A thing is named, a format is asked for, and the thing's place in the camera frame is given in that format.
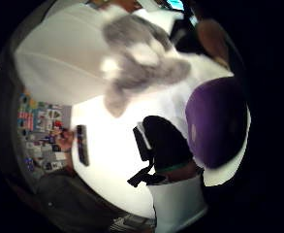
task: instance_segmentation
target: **person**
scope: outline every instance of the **person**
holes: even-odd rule
[[[36,195],[47,218],[64,232],[109,232],[113,220],[123,211],[99,196],[74,171],[71,147],[75,132],[53,132],[56,144],[65,152],[67,165],[43,176]]]
[[[177,50],[204,54],[234,73],[246,97],[246,70],[243,60],[229,34],[211,14],[193,0],[182,0],[184,5],[184,19],[174,23],[171,40],[175,42]],[[190,17],[194,16],[198,22],[191,24]]]
[[[150,144],[149,161],[155,174],[147,174],[149,166],[128,183],[137,186],[146,182],[152,194],[156,228],[146,232],[178,232],[207,212],[202,189],[203,169],[193,160],[185,138],[167,119],[147,116],[142,121],[142,134]],[[142,142],[136,138],[140,149]]]

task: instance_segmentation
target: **white fabric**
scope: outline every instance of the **white fabric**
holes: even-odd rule
[[[162,185],[148,186],[156,213],[155,233],[174,233],[191,225],[207,211],[201,176]]]
[[[37,101],[74,105],[104,93],[100,70],[109,47],[104,17],[84,4],[65,8],[37,26],[15,53],[19,76]]]
[[[243,145],[239,152],[236,154],[236,156],[231,159],[229,162],[223,164],[219,168],[216,169],[209,169],[205,168],[204,171],[204,184],[205,186],[215,186],[220,185],[222,183],[227,182],[229,179],[231,179],[237,172],[237,169],[241,163],[242,158],[245,155],[245,151],[247,148],[247,139],[248,139],[248,133],[251,123],[251,116],[249,109],[247,108],[247,129],[246,129],[246,136],[245,140],[243,142]],[[201,167],[205,167],[204,164],[195,159],[197,164]]]

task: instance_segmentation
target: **plush toy head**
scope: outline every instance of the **plush toy head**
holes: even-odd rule
[[[109,21],[103,34],[113,51],[113,57],[102,65],[110,80],[105,106],[114,117],[123,114],[132,94],[153,84],[182,81],[191,70],[190,63],[171,56],[174,47],[162,28],[123,11],[111,6],[104,12]]]

